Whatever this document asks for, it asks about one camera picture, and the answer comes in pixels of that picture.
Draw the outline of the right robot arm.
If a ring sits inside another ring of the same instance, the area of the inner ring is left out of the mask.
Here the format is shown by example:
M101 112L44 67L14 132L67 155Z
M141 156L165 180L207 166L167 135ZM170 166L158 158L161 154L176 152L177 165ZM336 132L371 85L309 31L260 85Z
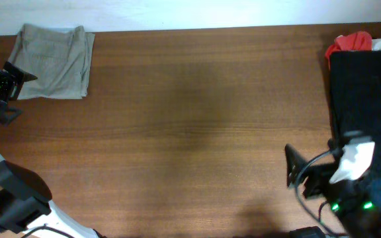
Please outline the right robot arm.
M370 166L361 165L361 171L354 172L357 159L370 159L373 151L372 142L332 145L308 161L285 145L286 185L317 223L293 231L293 236L381 237L381 207L362 187Z

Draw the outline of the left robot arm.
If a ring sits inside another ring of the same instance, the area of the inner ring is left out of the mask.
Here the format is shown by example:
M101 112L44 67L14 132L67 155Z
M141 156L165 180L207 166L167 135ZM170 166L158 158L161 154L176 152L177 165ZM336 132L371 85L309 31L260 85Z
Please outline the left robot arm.
M21 115L21 110L8 103L17 100L24 83L35 79L9 62L0 69L0 124L8 126ZM0 154L0 233L6 231L23 237L103 238L58 208L38 174Z

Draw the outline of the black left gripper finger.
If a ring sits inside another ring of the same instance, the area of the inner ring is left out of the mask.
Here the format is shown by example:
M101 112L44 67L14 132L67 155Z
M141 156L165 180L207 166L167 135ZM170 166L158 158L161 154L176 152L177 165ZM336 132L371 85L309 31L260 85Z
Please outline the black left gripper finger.
M23 71L9 61L5 62L3 71L8 74L9 79L13 82L13 89L11 90L9 100L18 99L24 83L37 80L37 76Z
M0 110L0 124L9 125L22 114L22 110L17 108L6 108Z

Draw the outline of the khaki shorts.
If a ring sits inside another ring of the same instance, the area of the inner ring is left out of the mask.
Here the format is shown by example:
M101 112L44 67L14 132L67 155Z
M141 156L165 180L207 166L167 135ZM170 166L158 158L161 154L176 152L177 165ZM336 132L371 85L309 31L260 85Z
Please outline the khaki shorts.
M24 83L18 99L86 97L94 41L83 26L52 30L24 24L8 61L37 79Z

